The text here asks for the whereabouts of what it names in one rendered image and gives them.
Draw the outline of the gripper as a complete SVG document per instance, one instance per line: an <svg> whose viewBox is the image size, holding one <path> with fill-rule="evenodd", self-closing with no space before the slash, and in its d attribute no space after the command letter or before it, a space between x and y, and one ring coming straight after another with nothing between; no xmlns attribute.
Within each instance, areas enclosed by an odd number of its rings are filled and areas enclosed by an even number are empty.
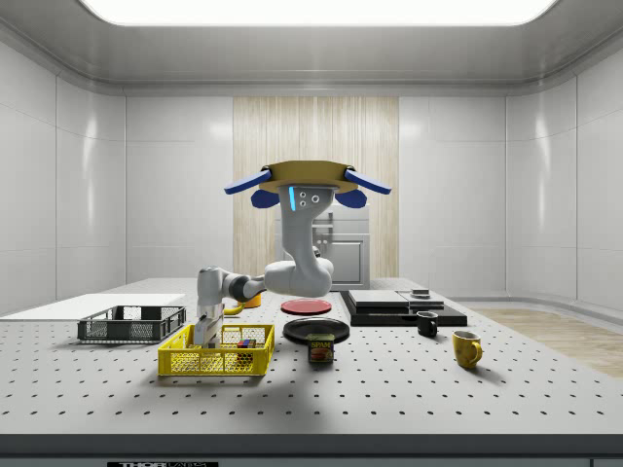
<svg viewBox="0 0 623 467"><path fill-rule="evenodd" d="M220 336L223 324L223 304L198 305L197 340L214 341Z"/></svg>

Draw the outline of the dark grey basket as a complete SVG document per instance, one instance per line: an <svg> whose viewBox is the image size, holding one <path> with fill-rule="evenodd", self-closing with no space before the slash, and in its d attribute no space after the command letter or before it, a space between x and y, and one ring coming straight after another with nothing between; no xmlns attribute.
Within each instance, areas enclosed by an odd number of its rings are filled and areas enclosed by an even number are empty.
<svg viewBox="0 0 623 467"><path fill-rule="evenodd" d="M78 339L101 342L158 342L186 321L186 308L172 305L116 305L78 322Z"/></svg>

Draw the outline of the red plate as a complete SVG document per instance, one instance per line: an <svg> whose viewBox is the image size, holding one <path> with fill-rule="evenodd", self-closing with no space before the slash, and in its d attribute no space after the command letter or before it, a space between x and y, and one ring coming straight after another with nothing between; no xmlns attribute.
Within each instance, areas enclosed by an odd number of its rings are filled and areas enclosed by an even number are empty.
<svg viewBox="0 0 623 467"><path fill-rule="evenodd" d="M329 312L332 305L319 299L296 299L282 303L280 309L292 315L319 315Z"/></svg>

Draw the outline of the black mug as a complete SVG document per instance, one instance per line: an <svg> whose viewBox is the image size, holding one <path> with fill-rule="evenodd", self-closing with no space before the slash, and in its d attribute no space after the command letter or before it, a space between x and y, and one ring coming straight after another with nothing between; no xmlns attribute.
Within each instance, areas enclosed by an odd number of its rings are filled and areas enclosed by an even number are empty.
<svg viewBox="0 0 623 467"><path fill-rule="evenodd" d="M418 311L416 316L419 334L428 338L436 337L438 314L433 311Z"/></svg>

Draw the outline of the flat-sided can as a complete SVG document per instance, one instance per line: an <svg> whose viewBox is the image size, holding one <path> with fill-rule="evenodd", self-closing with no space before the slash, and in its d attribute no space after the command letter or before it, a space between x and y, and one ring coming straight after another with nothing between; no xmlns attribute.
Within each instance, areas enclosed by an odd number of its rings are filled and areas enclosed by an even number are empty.
<svg viewBox="0 0 623 467"><path fill-rule="evenodd" d="M308 356L311 363L332 363L334 361L333 334L307 334Z"/></svg>

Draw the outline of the yellow basket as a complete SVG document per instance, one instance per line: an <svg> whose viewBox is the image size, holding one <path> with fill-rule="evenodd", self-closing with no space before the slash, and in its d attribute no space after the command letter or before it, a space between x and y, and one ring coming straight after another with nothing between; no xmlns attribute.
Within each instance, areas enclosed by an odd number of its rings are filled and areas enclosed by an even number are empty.
<svg viewBox="0 0 623 467"><path fill-rule="evenodd" d="M185 326L158 348L161 376L262 376L267 372L275 348L275 326L269 324L226 324L215 348L194 343L194 324ZM251 365L237 363L240 340L255 339Z"/></svg>

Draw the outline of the drone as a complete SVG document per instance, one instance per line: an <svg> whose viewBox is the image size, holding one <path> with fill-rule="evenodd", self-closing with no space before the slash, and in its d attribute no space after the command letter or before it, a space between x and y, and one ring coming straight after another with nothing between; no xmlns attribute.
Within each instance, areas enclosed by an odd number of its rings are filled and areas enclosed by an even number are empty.
<svg viewBox="0 0 623 467"><path fill-rule="evenodd" d="M350 208L361 208L367 197L358 189L389 195L391 188L355 170L351 165L330 161L287 161L262 167L261 171L238 180L224 191L233 195L259 186L251 202L256 208L269 208L280 203L278 188L281 186L333 187L335 199Z"/></svg>

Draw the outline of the black plate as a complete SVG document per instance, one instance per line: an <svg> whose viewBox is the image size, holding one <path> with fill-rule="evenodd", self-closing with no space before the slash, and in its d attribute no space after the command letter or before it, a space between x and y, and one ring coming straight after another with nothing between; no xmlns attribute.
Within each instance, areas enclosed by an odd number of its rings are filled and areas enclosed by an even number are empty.
<svg viewBox="0 0 623 467"><path fill-rule="evenodd" d="M332 318L305 317L287 322L283 334L291 341L307 342L310 334L332 334L335 342L345 341L349 337L349 325Z"/></svg>

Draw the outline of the white board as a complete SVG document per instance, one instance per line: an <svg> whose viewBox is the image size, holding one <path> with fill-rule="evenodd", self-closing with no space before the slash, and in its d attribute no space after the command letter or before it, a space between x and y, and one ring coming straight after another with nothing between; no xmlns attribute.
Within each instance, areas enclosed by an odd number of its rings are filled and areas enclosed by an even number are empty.
<svg viewBox="0 0 623 467"><path fill-rule="evenodd" d="M0 320L80 320L116 305L168 305L184 294L87 294L25 311Z"/></svg>

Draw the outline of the white cabinet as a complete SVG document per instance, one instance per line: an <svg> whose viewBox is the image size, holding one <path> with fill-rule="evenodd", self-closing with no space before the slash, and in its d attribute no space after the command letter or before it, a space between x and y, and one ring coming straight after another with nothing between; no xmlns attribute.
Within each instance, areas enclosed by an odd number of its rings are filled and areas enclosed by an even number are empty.
<svg viewBox="0 0 623 467"><path fill-rule="evenodd" d="M319 269L301 273L295 261L282 246L283 213L289 204L276 209L275 261L265 267L265 279L272 292L298 297L319 298L330 291L366 289L369 287L369 209L348 208L337 202L319 214L309 228L299 229L299 250L306 256L317 252Z"/></svg>

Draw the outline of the yellow mug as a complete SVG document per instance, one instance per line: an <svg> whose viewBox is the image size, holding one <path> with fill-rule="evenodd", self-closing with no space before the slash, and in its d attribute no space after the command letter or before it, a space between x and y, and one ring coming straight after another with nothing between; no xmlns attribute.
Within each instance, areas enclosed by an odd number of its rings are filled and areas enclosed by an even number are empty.
<svg viewBox="0 0 623 467"><path fill-rule="evenodd" d="M456 360L465 369L473 369L483 356L481 337L468 331L454 331L452 335Z"/></svg>

